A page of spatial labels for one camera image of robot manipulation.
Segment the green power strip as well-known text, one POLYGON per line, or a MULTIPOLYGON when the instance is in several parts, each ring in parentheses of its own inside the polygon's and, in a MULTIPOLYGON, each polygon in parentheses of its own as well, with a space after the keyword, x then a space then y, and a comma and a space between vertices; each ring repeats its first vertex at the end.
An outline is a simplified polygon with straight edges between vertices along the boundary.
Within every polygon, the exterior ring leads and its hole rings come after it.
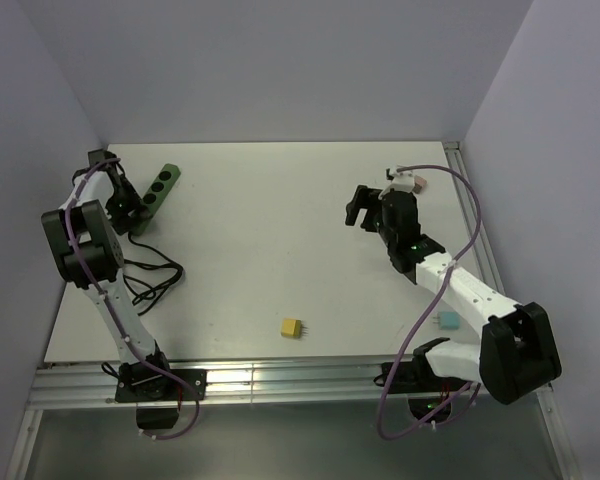
POLYGON ((142 197, 143 205, 148 211, 148 217, 143 219, 140 224, 131 231, 132 235, 140 236, 145 232, 151 221, 156 217, 158 210, 174 188, 180 176, 181 170, 178 166, 166 163, 162 167, 142 197))

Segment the yellow plug adapter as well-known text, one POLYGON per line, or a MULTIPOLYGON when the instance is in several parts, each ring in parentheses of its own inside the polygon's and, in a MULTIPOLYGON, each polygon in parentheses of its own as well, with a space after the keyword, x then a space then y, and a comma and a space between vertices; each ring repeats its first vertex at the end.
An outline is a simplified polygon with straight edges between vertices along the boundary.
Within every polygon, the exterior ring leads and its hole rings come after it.
POLYGON ((280 335, 286 339, 300 340, 308 334, 308 327, 299 319, 284 318, 280 335))

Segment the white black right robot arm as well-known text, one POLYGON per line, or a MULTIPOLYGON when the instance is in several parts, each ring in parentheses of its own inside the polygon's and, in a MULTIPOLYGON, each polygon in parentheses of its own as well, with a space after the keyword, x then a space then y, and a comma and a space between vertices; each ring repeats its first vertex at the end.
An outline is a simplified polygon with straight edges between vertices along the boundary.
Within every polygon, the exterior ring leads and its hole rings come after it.
POLYGON ((346 206, 345 223, 378 234, 392 266, 414 285, 439 294, 479 337, 476 344, 439 337, 415 348, 411 360, 383 372, 397 379, 399 390, 472 382, 508 405, 561 376, 546 310, 535 302, 522 305, 453 265, 445 248, 422 233, 414 194, 360 185, 346 206))

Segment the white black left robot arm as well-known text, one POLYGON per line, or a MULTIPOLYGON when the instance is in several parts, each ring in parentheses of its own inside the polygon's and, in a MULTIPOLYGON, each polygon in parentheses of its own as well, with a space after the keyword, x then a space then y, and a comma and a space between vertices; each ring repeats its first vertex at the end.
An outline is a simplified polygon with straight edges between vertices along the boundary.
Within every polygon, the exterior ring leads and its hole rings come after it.
POLYGON ((88 162, 75 172, 68 199, 42 214, 42 228, 60 276, 93 302, 114 339, 121 365, 103 371, 133 401, 162 400, 174 391, 175 375, 126 291, 118 240, 152 213, 114 153, 93 150, 88 162))

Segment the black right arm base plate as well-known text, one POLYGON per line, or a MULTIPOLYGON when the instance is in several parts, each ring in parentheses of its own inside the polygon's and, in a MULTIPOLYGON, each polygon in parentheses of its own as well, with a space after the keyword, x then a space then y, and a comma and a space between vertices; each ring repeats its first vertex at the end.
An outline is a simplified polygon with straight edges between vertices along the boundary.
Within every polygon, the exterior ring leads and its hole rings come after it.
POLYGON ((388 394, 452 393, 466 384, 455 377, 439 377, 424 361, 410 360, 398 365, 388 394))

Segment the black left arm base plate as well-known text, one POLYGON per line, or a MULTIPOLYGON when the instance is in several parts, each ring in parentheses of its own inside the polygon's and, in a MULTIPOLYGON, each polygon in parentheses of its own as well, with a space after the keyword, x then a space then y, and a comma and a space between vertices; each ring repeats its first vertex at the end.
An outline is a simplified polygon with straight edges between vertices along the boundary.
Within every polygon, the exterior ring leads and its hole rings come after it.
POLYGON ((116 403, 148 403, 201 401, 205 397, 207 371, 205 369, 176 369, 174 374, 190 386, 184 388, 180 383, 156 375, 136 386, 118 386, 115 393, 116 403))

